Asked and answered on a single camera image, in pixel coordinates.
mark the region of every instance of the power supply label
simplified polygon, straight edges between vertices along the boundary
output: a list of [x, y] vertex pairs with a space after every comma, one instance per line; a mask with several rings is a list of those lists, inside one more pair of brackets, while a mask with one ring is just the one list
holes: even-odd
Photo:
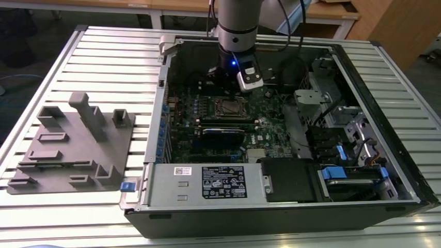
[[247, 198], [244, 167], [203, 167], [203, 197], [206, 199]]

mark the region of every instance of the metal table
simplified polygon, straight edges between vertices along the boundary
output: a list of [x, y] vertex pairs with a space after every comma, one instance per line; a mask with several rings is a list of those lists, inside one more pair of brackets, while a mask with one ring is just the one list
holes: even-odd
[[[64, 111], [74, 110], [68, 106], [74, 91], [87, 91], [90, 101], [103, 112], [123, 108], [136, 113], [126, 177], [142, 175], [160, 66], [158, 44], [166, 33], [206, 35], [202, 32], [110, 27], [83, 27], [75, 31], [0, 149], [0, 246], [207, 247], [211, 243], [211, 247], [439, 247], [441, 208], [409, 218], [388, 220], [361, 231], [150, 240], [143, 238], [123, 215], [118, 205], [119, 191], [7, 193], [8, 179], [36, 134], [39, 109], [44, 105], [58, 105]], [[275, 36], [260, 38], [284, 40]], [[337, 42], [345, 48], [428, 183], [441, 197], [441, 120], [384, 49], [365, 41], [305, 40]]]

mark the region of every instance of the barcode sticker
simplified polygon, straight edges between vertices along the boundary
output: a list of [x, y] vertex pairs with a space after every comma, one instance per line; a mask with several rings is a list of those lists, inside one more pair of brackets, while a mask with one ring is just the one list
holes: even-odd
[[176, 176], [191, 176], [192, 167], [175, 167], [175, 175]]

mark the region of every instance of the white sticker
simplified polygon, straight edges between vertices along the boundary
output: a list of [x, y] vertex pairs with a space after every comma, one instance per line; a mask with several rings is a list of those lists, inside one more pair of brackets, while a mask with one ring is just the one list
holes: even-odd
[[359, 19], [359, 17], [352, 17], [352, 16], [349, 16], [349, 15], [347, 15], [347, 16], [344, 15], [343, 18], [344, 18], [344, 19]]
[[175, 175], [176, 176], [191, 176], [192, 167], [175, 167]]
[[136, 7], [136, 8], [148, 8], [150, 6], [147, 4], [128, 4], [130, 7]]

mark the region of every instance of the metal bracket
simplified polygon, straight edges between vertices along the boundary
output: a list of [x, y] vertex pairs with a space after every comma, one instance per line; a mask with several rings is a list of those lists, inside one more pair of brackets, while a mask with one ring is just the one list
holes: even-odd
[[176, 46], [176, 36], [175, 35], [163, 35], [159, 40], [159, 52], [162, 55], [168, 55], [172, 53]]

